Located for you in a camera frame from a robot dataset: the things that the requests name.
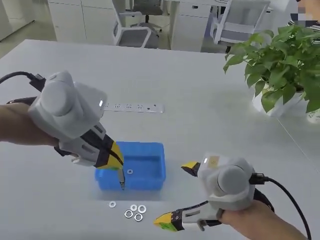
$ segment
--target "person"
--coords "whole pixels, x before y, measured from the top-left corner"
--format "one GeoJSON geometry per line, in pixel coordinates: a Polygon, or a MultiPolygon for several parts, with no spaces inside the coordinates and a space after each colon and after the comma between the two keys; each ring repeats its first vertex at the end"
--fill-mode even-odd
{"type": "MultiPolygon", "coordinates": [[[[0,105],[0,142],[57,146],[58,140],[40,130],[24,103],[0,105]]],[[[241,211],[225,211],[220,219],[250,240],[307,240],[306,237],[260,201],[241,211]]]]}
{"type": "MultiPolygon", "coordinates": [[[[288,26],[299,25],[302,27],[309,28],[316,33],[320,33],[320,22],[318,17],[320,17],[320,1],[319,0],[292,0],[298,2],[297,12],[291,13],[291,20],[288,22],[288,26]],[[300,20],[300,13],[303,12],[307,16],[311,16],[311,20],[300,20]]],[[[314,41],[315,44],[320,44],[320,38],[314,41]]]]}

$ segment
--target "metal washer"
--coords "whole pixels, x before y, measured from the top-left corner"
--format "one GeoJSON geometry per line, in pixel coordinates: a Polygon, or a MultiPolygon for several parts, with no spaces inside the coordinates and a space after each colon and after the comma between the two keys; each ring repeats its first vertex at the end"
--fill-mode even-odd
{"type": "Polygon", "coordinates": [[[138,206],[135,205],[135,204],[132,204],[132,205],[130,206],[130,210],[133,211],[133,212],[137,211],[137,209],[138,209],[138,206]]]}
{"type": "Polygon", "coordinates": [[[109,202],[109,207],[112,208],[112,209],[115,208],[116,205],[117,205],[117,203],[115,201],[109,202]]]}
{"type": "Polygon", "coordinates": [[[144,217],[142,216],[141,213],[137,213],[136,215],[134,215],[134,220],[136,220],[137,222],[142,221],[143,218],[144,218],[144,217]]]}
{"type": "Polygon", "coordinates": [[[147,208],[145,205],[139,205],[138,206],[138,212],[141,214],[144,214],[147,211],[147,208]]]}
{"type": "Polygon", "coordinates": [[[127,219],[132,218],[133,215],[134,215],[134,213],[133,213],[131,210],[127,210],[127,211],[124,212],[124,216],[125,216],[127,219]]]}

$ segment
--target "blue plastic bin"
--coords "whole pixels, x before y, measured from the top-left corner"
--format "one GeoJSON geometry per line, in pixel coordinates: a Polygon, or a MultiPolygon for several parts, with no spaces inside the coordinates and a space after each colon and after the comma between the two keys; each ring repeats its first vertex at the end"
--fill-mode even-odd
{"type": "MultiPolygon", "coordinates": [[[[125,189],[159,191],[166,179],[165,150],[158,142],[117,142],[124,157],[125,189]]],[[[95,180],[103,191],[121,191],[117,171],[96,169],[95,180]]]]}

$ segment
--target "power strip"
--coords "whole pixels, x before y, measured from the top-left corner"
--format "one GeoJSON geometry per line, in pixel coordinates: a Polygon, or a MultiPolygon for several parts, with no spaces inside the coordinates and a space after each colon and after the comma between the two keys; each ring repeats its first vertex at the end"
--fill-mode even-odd
{"type": "Polygon", "coordinates": [[[105,106],[105,111],[112,112],[133,112],[133,113],[152,113],[163,114],[165,107],[157,103],[110,103],[105,106]]]}

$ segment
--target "floor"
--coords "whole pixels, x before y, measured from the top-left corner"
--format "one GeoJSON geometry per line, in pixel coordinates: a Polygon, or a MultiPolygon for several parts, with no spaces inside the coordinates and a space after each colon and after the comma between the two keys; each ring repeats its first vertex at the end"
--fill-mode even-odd
{"type": "MultiPolygon", "coordinates": [[[[51,20],[48,7],[48,0],[33,0],[36,19],[35,22],[21,28],[6,39],[0,42],[0,58],[9,53],[13,48],[23,42],[25,39],[56,41],[56,34],[51,20]]],[[[159,48],[170,49],[168,32],[169,32],[169,16],[150,16],[150,23],[157,24],[162,27],[160,33],[159,48]]],[[[213,46],[208,40],[203,42],[203,52],[216,53],[224,52],[225,47],[213,46]]]]}

